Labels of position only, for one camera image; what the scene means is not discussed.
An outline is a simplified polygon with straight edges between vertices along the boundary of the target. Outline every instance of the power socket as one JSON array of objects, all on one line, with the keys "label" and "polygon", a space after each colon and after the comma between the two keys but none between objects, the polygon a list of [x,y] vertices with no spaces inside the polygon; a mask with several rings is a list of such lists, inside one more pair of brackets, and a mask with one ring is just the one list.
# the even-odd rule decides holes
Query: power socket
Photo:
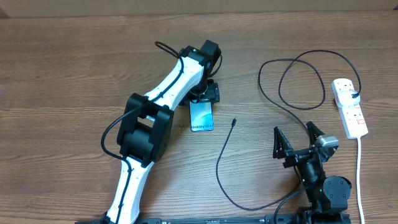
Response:
[{"label": "power socket", "polygon": [[356,139],[368,133],[364,116],[359,105],[360,96],[352,98],[354,84],[346,78],[339,78],[331,83],[335,101],[340,112],[341,121],[348,139]]}]

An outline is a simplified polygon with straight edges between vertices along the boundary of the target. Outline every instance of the white power strip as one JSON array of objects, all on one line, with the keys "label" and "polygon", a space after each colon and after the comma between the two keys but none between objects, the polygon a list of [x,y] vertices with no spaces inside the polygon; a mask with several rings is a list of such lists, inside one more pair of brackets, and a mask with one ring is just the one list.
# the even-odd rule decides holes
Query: white power strip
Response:
[{"label": "white power strip", "polygon": [[348,139],[358,140],[358,160],[356,166],[356,192],[358,199],[359,215],[361,217],[361,224],[365,224],[361,202],[361,185],[359,183],[359,173],[361,170],[361,137],[368,133],[365,119],[362,114],[359,102],[361,97],[353,98],[353,94],[357,93],[354,90],[354,84],[351,80],[346,78],[339,78],[331,83],[333,94],[335,95],[338,111],[340,112],[341,121],[343,122],[344,130]]}]

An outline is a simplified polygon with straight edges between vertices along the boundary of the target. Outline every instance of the black cable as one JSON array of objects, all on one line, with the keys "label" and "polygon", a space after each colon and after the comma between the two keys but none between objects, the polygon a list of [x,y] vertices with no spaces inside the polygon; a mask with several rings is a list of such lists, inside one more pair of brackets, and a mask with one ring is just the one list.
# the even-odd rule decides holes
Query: black cable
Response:
[{"label": "black cable", "polygon": [[223,56],[220,55],[220,64],[218,64],[217,69],[216,69],[213,73],[210,74],[209,78],[211,78],[211,77],[213,77],[214,75],[216,75],[216,73],[217,73],[218,70],[220,69],[222,63],[223,63]]},{"label": "black cable", "polygon": [[321,101],[320,104],[311,107],[311,109],[318,108],[318,107],[321,106],[321,105],[323,104],[323,102],[325,101],[325,98],[326,98],[325,86],[324,86],[324,84],[323,84],[322,78],[321,78],[321,76],[319,75],[317,69],[316,69],[313,65],[311,65],[310,63],[308,63],[308,62],[306,62],[306,61],[303,61],[303,60],[299,60],[299,59],[281,58],[281,59],[269,60],[269,61],[267,61],[267,62],[264,62],[264,63],[261,65],[261,68],[260,68],[260,70],[259,70],[258,84],[259,84],[259,88],[260,88],[262,94],[263,94],[263,95],[267,98],[267,100],[269,100],[271,103],[275,104],[275,105],[278,106],[280,109],[282,109],[282,110],[288,112],[288,113],[291,114],[295,119],[297,119],[297,121],[299,121],[299,123],[303,126],[303,128],[306,130],[307,134],[309,135],[308,129],[307,129],[306,125],[300,120],[300,118],[297,117],[295,114],[293,114],[293,113],[292,113],[291,111],[289,111],[288,109],[284,108],[283,106],[277,104],[277,103],[274,102],[272,99],[270,99],[270,98],[266,95],[266,93],[264,92],[264,90],[263,90],[262,87],[261,87],[261,79],[260,79],[260,78],[261,78],[261,70],[262,70],[262,68],[263,68],[266,64],[268,64],[268,63],[271,63],[271,62],[282,62],[282,61],[293,61],[293,62],[301,62],[301,63],[304,63],[304,64],[310,66],[310,67],[315,71],[315,73],[318,75],[318,78],[319,78],[319,81],[320,81],[320,83],[321,83],[322,90],[323,90],[322,101]]},{"label": "black cable", "polygon": [[294,188],[291,192],[289,192],[287,195],[283,196],[282,198],[276,200],[275,202],[269,203],[269,204],[267,204],[267,205],[263,205],[263,206],[258,207],[258,208],[245,208],[245,207],[242,207],[242,206],[238,205],[237,203],[235,203],[235,202],[228,196],[228,194],[225,192],[223,186],[221,185],[220,178],[218,177],[218,164],[220,163],[221,156],[223,155],[225,146],[226,146],[226,144],[228,143],[228,139],[229,139],[229,137],[230,137],[230,135],[231,135],[231,133],[232,133],[232,130],[233,130],[235,124],[236,124],[236,118],[234,118],[234,119],[232,120],[231,129],[229,130],[228,137],[226,138],[226,141],[225,141],[225,143],[224,143],[224,147],[223,147],[223,149],[221,150],[220,156],[218,157],[218,160],[217,160],[217,163],[216,163],[216,177],[217,177],[217,182],[218,182],[218,185],[220,186],[220,189],[223,191],[225,197],[226,197],[233,205],[237,206],[237,207],[240,208],[240,209],[243,209],[243,210],[246,210],[246,211],[257,211],[257,210],[261,210],[261,209],[263,209],[263,208],[270,207],[271,205],[274,205],[274,204],[280,202],[280,201],[283,200],[284,198],[288,197],[291,193],[295,192],[296,189],[299,187],[299,185],[300,185],[300,183],[301,183],[301,181],[300,181],[301,178],[300,178],[300,176],[299,176],[299,173],[297,172],[296,167],[294,167],[294,171],[295,171],[295,173],[296,173],[296,175],[297,175],[297,178],[298,178],[298,183],[297,183],[297,185],[295,186],[295,188]]},{"label": "black cable", "polygon": [[[361,85],[361,79],[360,79],[359,74],[358,74],[358,72],[356,71],[354,65],[353,65],[346,57],[342,56],[341,54],[339,54],[339,53],[337,53],[337,52],[333,52],[333,51],[331,51],[331,50],[310,50],[310,51],[307,51],[307,52],[304,52],[304,53],[300,54],[300,55],[299,55],[298,57],[296,57],[296,58],[282,58],[282,59],[275,59],[275,60],[269,60],[269,61],[267,61],[267,62],[264,62],[264,63],[261,65],[261,68],[260,68],[260,70],[259,70],[259,76],[258,76],[258,80],[257,80],[257,81],[258,81],[259,88],[260,88],[262,94],[267,98],[267,100],[269,100],[271,103],[273,103],[274,105],[278,106],[279,108],[283,109],[284,111],[288,112],[288,113],[291,114],[297,121],[299,121],[299,123],[300,123],[300,124],[303,126],[303,128],[306,130],[306,132],[307,132],[307,134],[308,134],[308,137],[310,137],[309,131],[308,131],[306,125],[304,125],[304,123],[300,120],[300,118],[297,117],[295,114],[293,114],[293,112],[289,111],[288,109],[286,109],[286,108],[284,108],[283,106],[281,106],[281,105],[279,105],[278,103],[276,103],[275,101],[272,101],[272,100],[266,95],[266,93],[264,92],[264,90],[263,90],[262,87],[261,87],[261,70],[262,70],[262,68],[263,68],[266,64],[271,63],[271,62],[291,61],[291,63],[290,63],[289,66],[286,68],[286,70],[285,70],[285,72],[283,73],[282,78],[280,79],[280,82],[279,82],[279,87],[278,87],[279,98],[280,98],[287,106],[289,106],[289,107],[291,107],[291,108],[294,108],[294,109],[298,109],[298,110],[312,110],[312,109],[318,108],[319,106],[321,106],[321,105],[323,104],[323,102],[325,102],[325,98],[326,98],[325,86],[324,86],[324,84],[323,84],[323,80],[322,80],[320,74],[318,73],[318,71],[316,70],[316,68],[315,68],[313,65],[311,65],[310,63],[308,63],[308,62],[306,62],[306,61],[299,60],[299,58],[300,58],[301,56],[303,56],[303,55],[305,55],[305,54],[308,54],[308,53],[312,53],[312,52],[326,52],[326,53],[331,53],[331,54],[338,55],[338,56],[340,56],[341,58],[343,58],[343,59],[351,66],[351,68],[353,69],[353,71],[354,71],[356,77],[358,78],[359,91],[358,91],[356,94],[353,94],[353,98],[357,98],[357,97],[359,96],[359,94],[360,94],[360,92],[361,92],[361,89],[362,89],[362,85]],[[285,77],[287,71],[289,71],[289,69],[292,67],[292,65],[293,65],[294,62],[301,62],[301,63],[304,63],[304,64],[310,66],[310,67],[315,71],[315,73],[317,74],[317,76],[318,76],[318,78],[319,78],[319,81],[320,81],[320,83],[321,83],[321,86],[322,86],[322,90],[323,90],[322,101],[321,101],[318,105],[316,105],[316,106],[311,106],[311,107],[307,107],[307,108],[301,108],[301,107],[298,107],[298,106],[294,106],[294,105],[289,104],[289,103],[286,102],[286,101],[284,100],[284,98],[282,97],[282,94],[280,93],[280,88],[281,88],[281,86],[282,86],[282,81],[283,81],[283,79],[284,79],[284,77]],[[320,168],[321,168],[321,170],[323,170],[323,164],[322,164],[322,161],[321,161],[321,158],[320,158],[320,154],[319,154],[318,151],[315,151],[315,154],[318,156],[318,160],[319,160],[319,163],[320,163]],[[274,223],[275,223],[275,224],[277,223],[277,214],[278,214],[278,211],[279,211],[279,209],[281,208],[281,206],[282,206],[286,201],[288,201],[290,198],[296,196],[297,194],[299,194],[299,193],[302,192],[303,190],[308,189],[308,188],[311,187],[311,186],[312,186],[312,185],[308,185],[308,186],[304,187],[303,189],[301,189],[301,190],[295,192],[294,194],[292,194],[292,195],[286,197],[286,198],[280,203],[280,205],[277,207],[277,209],[276,209],[276,211],[275,211],[275,214],[274,214]]]},{"label": "black cable", "polygon": [[286,68],[284,74],[282,75],[282,78],[280,79],[280,82],[279,82],[279,88],[278,88],[278,93],[279,93],[279,96],[280,96],[281,100],[282,100],[287,106],[289,106],[289,107],[291,107],[291,108],[295,108],[295,109],[298,109],[298,110],[310,110],[310,109],[298,108],[298,107],[295,107],[295,106],[293,106],[293,105],[288,104],[288,103],[283,99],[282,95],[280,94],[280,86],[281,86],[281,84],[282,84],[282,80],[283,80],[284,77],[285,77],[285,74],[286,74],[287,71],[293,66],[293,63],[294,63],[295,61],[297,61],[297,59],[299,59],[299,57],[301,57],[301,56],[303,56],[303,55],[305,55],[305,54],[314,53],[314,52],[325,52],[325,53],[331,53],[331,54],[338,55],[338,56],[340,56],[342,59],[344,59],[344,60],[351,66],[351,68],[354,70],[354,73],[355,73],[356,78],[358,79],[358,83],[359,83],[359,91],[358,91],[357,93],[353,94],[353,98],[357,98],[357,97],[359,96],[359,94],[361,93],[361,89],[362,89],[361,79],[360,79],[359,74],[358,74],[358,72],[356,71],[354,65],[350,62],[350,60],[348,60],[346,57],[342,56],[341,54],[339,54],[339,53],[337,53],[337,52],[334,52],[334,51],[331,51],[331,50],[309,50],[309,51],[304,52],[304,53],[300,54],[299,56],[297,56],[297,57],[294,59],[294,61],[293,61],[292,63],[290,63],[290,65]]},{"label": "black cable", "polygon": [[[272,101],[272,100],[266,95],[266,93],[264,92],[264,90],[263,90],[262,87],[261,87],[261,70],[262,70],[262,68],[263,68],[266,64],[271,63],[271,62],[291,61],[290,65],[286,68],[286,70],[285,70],[285,72],[283,73],[282,78],[280,79],[280,82],[279,82],[279,87],[278,87],[279,98],[280,98],[287,106],[289,106],[289,107],[291,107],[291,108],[298,109],[298,110],[312,110],[312,109],[318,108],[318,107],[320,107],[320,106],[325,102],[325,99],[326,99],[325,85],[323,84],[322,77],[320,76],[318,70],[317,70],[313,65],[311,65],[310,63],[308,63],[308,62],[306,62],[306,61],[303,61],[303,60],[299,60],[299,59],[298,59],[299,57],[301,57],[301,56],[303,56],[303,55],[305,55],[305,54],[311,53],[311,52],[326,52],[326,53],[331,53],[331,54],[338,55],[338,56],[340,56],[341,58],[343,58],[344,60],[346,60],[346,62],[347,62],[347,63],[351,66],[351,68],[354,70],[354,73],[355,73],[355,75],[356,75],[357,78],[358,78],[359,91],[358,91],[356,94],[353,94],[353,98],[358,97],[359,93],[361,92],[362,86],[361,86],[361,79],[360,79],[360,77],[359,77],[359,75],[358,75],[358,73],[357,73],[357,71],[356,71],[354,65],[353,65],[346,57],[342,56],[342,55],[339,54],[339,53],[333,52],[333,51],[331,51],[331,50],[310,50],[310,51],[308,51],[308,52],[304,52],[304,53],[300,54],[300,55],[299,55],[298,57],[296,57],[296,58],[281,58],[281,59],[269,60],[269,61],[267,61],[267,62],[264,62],[264,63],[261,65],[261,67],[260,67],[259,76],[258,76],[258,80],[257,80],[257,81],[258,81],[258,84],[259,84],[259,88],[260,88],[262,94],[267,98],[267,100],[269,100],[271,103],[273,103],[274,105],[278,106],[278,107],[281,108],[282,110],[288,112],[288,113],[289,113],[290,115],[292,115],[297,121],[299,121],[299,123],[303,126],[304,130],[307,132],[308,138],[309,138],[308,129],[307,129],[306,125],[300,120],[300,118],[297,117],[295,114],[293,114],[293,112],[289,111],[288,109],[286,109],[286,108],[284,108],[283,106],[281,106],[281,105],[279,105],[278,103],[276,103],[275,101]],[[304,64],[310,66],[310,67],[315,71],[315,73],[317,74],[318,79],[319,79],[319,81],[320,81],[320,83],[321,83],[322,92],[323,92],[322,101],[321,101],[318,105],[316,105],[316,106],[311,106],[311,107],[307,107],[307,108],[301,108],[301,107],[298,107],[298,106],[294,106],[294,105],[289,104],[289,103],[286,102],[285,99],[282,97],[282,94],[280,93],[280,88],[281,88],[281,86],[282,86],[282,81],[283,81],[283,79],[284,79],[284,77],[285,77],[287,71],[289,71],[289,69],[292,67],[292,65],[293,65],[294,62],[301,62],[301,63],[304,63]]]},{"label": "black cable", "polygon": [[196,101],[189,99],[189,102],[191,102],[191,103],[193,103],[193,104],[197,104],[197,103],[199,103],[199,101],[200,101],[200,98],[201,98],[200,96],[201,96],[201,94],[197,95],[197,99],[196,99]]},{"label": "black cable", "polygon": [[106,149],[106,147],[105,147],[105,138],[106,138],[106,135],[109,133],[109,131],[110,131],[116,124],[118,124],[120,121],[122,121],[122,120],[123,120],[124,118],[126,118],[127,116],[129,116],[130,114],[133,114],[133,113],[136,112],[137,110],[143,109],[144,107],[146,107],[146,106],[149,105],[150,103],[153,103],[153,102],[157,101],[159,98],[163,97],[163,95],[164,95],[164,94],[177,82],[177,80],[181,77],[181,74],[183,73],[184,62],[183,62],[183,60],[182,60],[182,58],[181,58],[181,55],[180,55],[177,51],[175,51],[173,48],[169,47],[168,45],[166,45],[166,44],[164,44],[164,43],[162,43],[162,42],[156,41],[156,42],[155,42],[155,45],[156,45],[157,47],[159,47],[160,49],[166,51],[167,53],[173,55],[174,57],[177,57],[177,58],[181,61],[181,69],[180,69],[180,72],[178,73],[177,77],[175,77],[175,79],[171,82],[171,84],[170,84],[168,87],[166,87],[162,92],[160,92],[158,96],[156,96],[155,98],[151,99],[150,101],[147,101],[146,103],[142,104],[140,107],[135,108],[135,109],[133,109],[133,110],[131,110],[131,111],[129,111],[129,112],[123,114],[123,115],[120,116],[118,119],[114,120],[114,121],[105,129],[105,131],[104,131],[104,133],[102,134],[102,137],[101,137],[101,148],[102,148],[102,150],[103,150],[106,154],[108,154],[108,155],[110,155],[110,156],[112,156],[112,157],[114,157],[114,158],[120,159],[121,161],[124,161],[124,162],[127,164],[127,166],[128,166],[127,181],[126,181],[126,185],[124,186],[123,193],[122,193],[122,196],[121,196],[121,199],[120,199],[120,204],[119,204],[119,207],[118,207],[118,208],[119,208],[119,211],[118,211],[118,215],[117,215],[117,217],[116,217],[116,223],[115,223],[115,224],[118,224],[118,222],[119,222],[120,213],[121,213],[121,207],[123,206],[123,200],[124,200],[124,196],[125,196],[125,194],[126,194],[126,191],[127,191],[128,185],[129,185],[129,181],[130,181],[132,169],[131,169],[131,165],[130,165],[129,161],[128,161],[125,157],[118,156],[118,155],[116,155],[116,154],[114,154],[114,153],[112,153],[112,152],[109,152],[109,151]]},{"label": "black cable", "polygon": [[304,190],[307,190],[308,188],[312,187],[313,185],[308,185],[294,193],[292,193],[291,195],[289,195],[288,197],[286,197],[280,204],[279,206],[276,208],[275,213],[274,213],[274,223],[277,223],[277,216],[278,216],[278,212],[280,210],[280,208],[283,206],[284,203],[286,203],[289,199],[293,198],[294,196],[298,195],[299,193],[303,192]]}]

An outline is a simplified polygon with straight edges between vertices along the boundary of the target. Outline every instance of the wooden table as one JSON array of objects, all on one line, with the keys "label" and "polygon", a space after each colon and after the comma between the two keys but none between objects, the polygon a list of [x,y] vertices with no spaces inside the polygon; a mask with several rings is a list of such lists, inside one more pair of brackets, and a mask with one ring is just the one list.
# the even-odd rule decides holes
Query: wooden table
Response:
[{"label": "wooden table", "polygon": [[[114,198],[120,161],[105,155],[100,137],[123,113],[129,95],[144,94],[174,67],[156,48],[161,40],[180,49],[220,45],[224,62],[215,76],[221,102],[215,130],[192,133],[189,112],[175,111],[172,137],[150,173],[141,200],[146,217],[258,217],[275,206],[246,212],[222,194],[215,165],[237,117],[220,162],[220,179],[233,200],[258,207],[283,196],[296,183],[292,169],[272,158],[274,126],[295,149],[307,147],[305,131],[268,102],[257,87],[263,62],[292,58],[312,49],[335,50],[361,75],[363,114],[362,200],[367,223],[398,223],[398,12],[301,12],[182,16],[114,16],[0,20],[0,223],[73,223],[99,218]],[[355,184],[355,140],[345,138],[330,83],[350,78],[335,55],[311,54],[326,86],[326,101],[311,111],[294,110],[340,140],[325,164],[327,175]],[[264,68],[262,85],[271,98],[287,63]],[[295,105],[316,105],[322,89],[316,75],[296,64],[282,94]],[[117,128],[106,141],[118,152]],[[303,194],[281,213],[307,205]],[[358,223],[356,188],[347,211]]]}]

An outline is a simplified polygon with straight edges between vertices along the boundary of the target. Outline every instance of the phone screen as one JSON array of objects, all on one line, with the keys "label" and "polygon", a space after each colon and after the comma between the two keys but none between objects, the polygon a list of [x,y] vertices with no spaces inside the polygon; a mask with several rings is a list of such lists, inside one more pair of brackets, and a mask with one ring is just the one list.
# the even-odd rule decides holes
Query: phone screen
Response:
[{"label": "phone screen", "polygon": [[191,131],[212,131],[213,112],[211,103],[192,103],[189,102],[191,115]]}]

